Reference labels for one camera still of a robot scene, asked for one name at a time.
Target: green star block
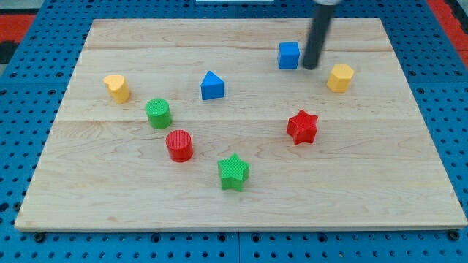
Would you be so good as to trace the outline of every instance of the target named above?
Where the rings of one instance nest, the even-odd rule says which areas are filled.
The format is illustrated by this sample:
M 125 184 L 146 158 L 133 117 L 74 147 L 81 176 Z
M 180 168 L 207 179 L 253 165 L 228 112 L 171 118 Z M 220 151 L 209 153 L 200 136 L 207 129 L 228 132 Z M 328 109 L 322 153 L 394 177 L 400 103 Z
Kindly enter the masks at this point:
M 223 190 L 242 191 L 242 183 L 249 178 L 250 164 L 239 159 L 237 153 L 230 158 L 218 161 L 218 174 Z

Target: wooden board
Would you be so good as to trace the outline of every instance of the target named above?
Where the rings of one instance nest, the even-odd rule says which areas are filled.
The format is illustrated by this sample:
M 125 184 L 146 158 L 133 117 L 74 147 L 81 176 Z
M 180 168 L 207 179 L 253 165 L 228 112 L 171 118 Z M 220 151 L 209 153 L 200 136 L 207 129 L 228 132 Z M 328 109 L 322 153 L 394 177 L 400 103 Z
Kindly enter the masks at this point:
M 20 231 L 185 232 L 456 229 L 467 220 L 382 24 L 336 19 L 320 68 L 280 71 L 278 44 L 309 20 L 95 20 L 16 220 Z M 325 83 L 355 69 L 348 92 Z M 203 102 L 208 70 L 227 98 Z M 126 104 L 102 79 L 127 77 Z M 144 106 L 169 101 L 155 130 Z M 320 116 L 313 145 L 287 119 Z M 192 134 L 187 163 L 165 136 Z M 222 191 L 216 162 L 251 164 L 244 192 Z

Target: yellow block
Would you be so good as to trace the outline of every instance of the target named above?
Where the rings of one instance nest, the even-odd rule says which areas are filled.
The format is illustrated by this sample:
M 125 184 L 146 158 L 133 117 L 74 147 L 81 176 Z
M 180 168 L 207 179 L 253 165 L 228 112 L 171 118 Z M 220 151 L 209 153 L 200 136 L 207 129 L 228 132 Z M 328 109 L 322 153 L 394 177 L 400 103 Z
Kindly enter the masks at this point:
M 117 104 L 122 104 L 129 99 L 130 89 L 124 76 L 108 75 L 104 78 L 104 84 Z
M 327 86 L 332 92 L 345 92 L 351 82 L 354 70 L 346 64 L 335 65 L 328 77 Z

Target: blue block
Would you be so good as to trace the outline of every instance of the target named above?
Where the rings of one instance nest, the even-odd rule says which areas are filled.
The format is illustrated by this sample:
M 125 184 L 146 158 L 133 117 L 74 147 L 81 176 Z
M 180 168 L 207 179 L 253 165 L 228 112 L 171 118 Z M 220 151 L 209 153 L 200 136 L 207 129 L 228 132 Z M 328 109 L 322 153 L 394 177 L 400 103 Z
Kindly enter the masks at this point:
M 297 42 L 279 43 L 279 69 L 297 69 L 299 62 L 299 44 Z
M 224 97 L 224 81 L 213 72 L 208 71 L 202 81 L 202 100 Z

